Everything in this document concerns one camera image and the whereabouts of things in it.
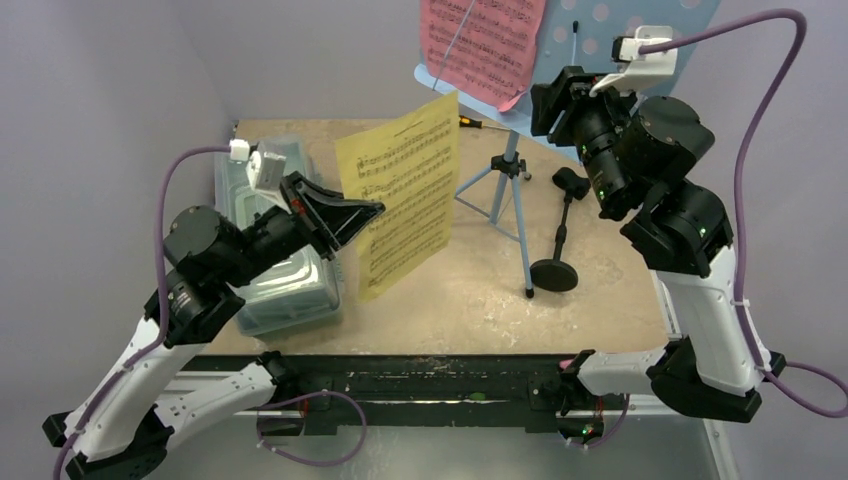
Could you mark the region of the yellow sheet music page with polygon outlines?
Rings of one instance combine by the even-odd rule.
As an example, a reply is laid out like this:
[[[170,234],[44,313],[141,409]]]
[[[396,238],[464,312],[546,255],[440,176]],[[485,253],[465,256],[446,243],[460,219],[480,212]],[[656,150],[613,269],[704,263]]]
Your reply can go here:
[[[358,235],[358,297],[374,300],[447,246],[460,170],[459,102],[444,95],[335,143],[347,198],[385,210]]]

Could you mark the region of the pink sheet music page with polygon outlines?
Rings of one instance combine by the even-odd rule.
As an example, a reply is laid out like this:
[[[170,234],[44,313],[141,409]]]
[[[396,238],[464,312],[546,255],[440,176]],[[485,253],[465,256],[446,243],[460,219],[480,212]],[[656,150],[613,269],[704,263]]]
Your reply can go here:
[[[429,85],[451,86],[498,112],[528,90],[546,3],[423,0],[419,46]]]

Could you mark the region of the black microphone stand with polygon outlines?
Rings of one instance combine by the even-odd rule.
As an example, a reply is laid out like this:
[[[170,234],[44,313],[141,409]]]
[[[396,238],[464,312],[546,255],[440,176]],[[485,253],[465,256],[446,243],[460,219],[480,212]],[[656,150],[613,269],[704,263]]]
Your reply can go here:
[[[542,290],[568,292],[579,283],[579,276],[575,268],[562,260],[562,252],[568,235],[568,214],[570,206],[575,200],[579,201],[586,197],[590,190],[590,182],[568,167],[561,167],[557,170],[552,175],[552,181],[564,193],[561,219],[554,236],[552,256],[531,264],[531,280],[535,287]]]

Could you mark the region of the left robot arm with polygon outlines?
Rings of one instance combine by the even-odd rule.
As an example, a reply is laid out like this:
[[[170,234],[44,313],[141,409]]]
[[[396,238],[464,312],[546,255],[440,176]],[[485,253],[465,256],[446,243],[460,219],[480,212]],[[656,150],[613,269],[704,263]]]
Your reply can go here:
[[[239,227],[217,210],[183,210],[157,232],[157,286],[133,336],[94,392],[50,415],[56,479],[140,479],[183,440],[233,413],[297,399],[293,369],[266,352],[235,375],[170,401],[170,381],[244,307],[238,289],[305,248],[333,258],[385,210],[292,173],[275,181],[279,202]]]

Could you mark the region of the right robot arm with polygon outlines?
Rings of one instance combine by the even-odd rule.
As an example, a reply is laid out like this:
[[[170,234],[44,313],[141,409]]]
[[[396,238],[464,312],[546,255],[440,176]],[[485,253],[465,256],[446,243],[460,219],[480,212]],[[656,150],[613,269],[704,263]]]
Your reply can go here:
[[[602,80],[568,66],[533,85],[530,131],[575,149],[600,217],[621,223],[667,294],[677,326],[651,350],[580,352],[562,371],[563,397],[584,407],[607,394],[653,395],[688,417],[748,423],[762,403],[760,384],[786,360],[738,315],[725,205],[688,179],[714,134],[680,99],[638,101]]]

